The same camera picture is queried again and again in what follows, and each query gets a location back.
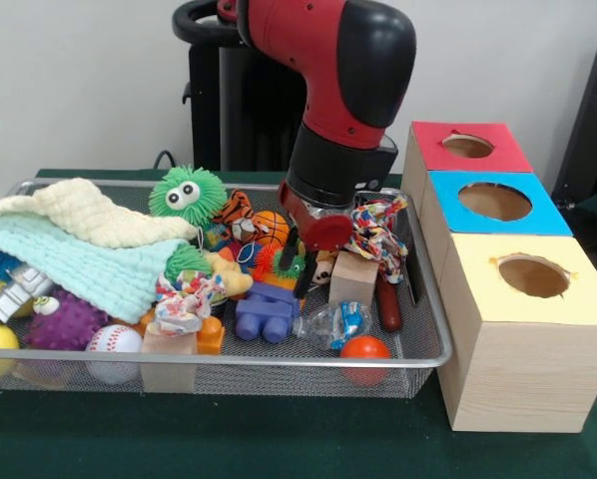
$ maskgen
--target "orange basketball toy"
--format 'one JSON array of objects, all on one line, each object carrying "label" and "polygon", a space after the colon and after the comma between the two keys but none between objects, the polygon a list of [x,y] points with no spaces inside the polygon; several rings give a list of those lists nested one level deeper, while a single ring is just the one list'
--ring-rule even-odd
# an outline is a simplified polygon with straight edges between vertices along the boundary
[{"label": "orange basketball toy", "polygon": [[255,241],[259,244],[283,246],[288,241],[290,226],[281,215],[275,212],[259,212],[252,217],[257,229]]}]

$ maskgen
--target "purple spiky ball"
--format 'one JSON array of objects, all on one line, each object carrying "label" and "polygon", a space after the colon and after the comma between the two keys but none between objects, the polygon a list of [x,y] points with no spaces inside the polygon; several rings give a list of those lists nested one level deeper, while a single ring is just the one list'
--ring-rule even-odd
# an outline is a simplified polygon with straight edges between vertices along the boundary
[{"label": "purple spiky ball", "polygon": [[25,342],[35,349],[83,351],[95,332],[107,325],[108,314],[65,289],[52,294],[59,308],[50,313],[35,313]]}]

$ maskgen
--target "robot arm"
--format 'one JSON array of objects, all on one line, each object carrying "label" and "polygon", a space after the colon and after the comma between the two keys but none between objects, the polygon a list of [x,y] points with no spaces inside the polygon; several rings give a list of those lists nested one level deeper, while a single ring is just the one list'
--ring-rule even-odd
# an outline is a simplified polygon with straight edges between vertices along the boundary
[{"label": "robot arm", "polygon": [[300,238],[307,268],[319,249],[343,246],[357,189],[379,190],[397,155],[384,135],[409,84],[413,26],[400,11],[369,0],[239,0],[239,33],[251,47],[301,73],[307,102],[280,200],[296,229],[281,267]]}]

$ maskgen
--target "light blue towel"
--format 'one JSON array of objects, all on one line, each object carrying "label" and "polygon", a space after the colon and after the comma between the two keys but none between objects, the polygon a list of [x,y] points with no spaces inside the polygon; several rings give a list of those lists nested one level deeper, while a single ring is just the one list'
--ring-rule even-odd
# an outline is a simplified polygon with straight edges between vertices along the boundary
[{"label": "light blue towel", "polygon": [[55,283],[113,317],[137,324],[156,300],[155,285],[181,239],[110,249],[76,239],[44,217],[0,217],[0,251],[44,272]]}]

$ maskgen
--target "tray rim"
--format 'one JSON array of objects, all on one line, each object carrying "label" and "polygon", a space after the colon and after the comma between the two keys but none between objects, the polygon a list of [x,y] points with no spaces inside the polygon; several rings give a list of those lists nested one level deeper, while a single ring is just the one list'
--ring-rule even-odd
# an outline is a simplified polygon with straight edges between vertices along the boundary
[{"label": "tray rim", "polygon": [[[15,184],[7,196],[19,195],[28,188],[48,186],[65,178],[34,178]],[[156,181],[141,180],[91,180],[100,187],[149,188]],[[255,191],[274,191],[277,185],[270,184],[224,184],[226,188],[241,188]],[[408,203],[413,205],[405,192],[394,188],[383,188],[380,193],[387,195],[406,195]],[[33,349],[0,349],[0,359],[21,360],[62,360],[62,361],[98,361],[98,362],[133,362],[160,364],[209,364],[236,366],[284,366],[284,367],[368,367],[390,369],[425,369],[438,367],[449,360],[453,353],[451,333],[440,293],[431,269],[431,261],[423,239],[420,223],[414,208],[407,208],[407,219],[411,227],[416,257],[420,261],[420,270],[429,297],[432,316],[439,338],[441,352],[438,356],[426,359],[350,359],[340,357],[274,357],[274,356],[241,356],[241,355],[204,355],[204,354],[155,354],[155,353],[117,353],[90,351],[52,351]]]}]

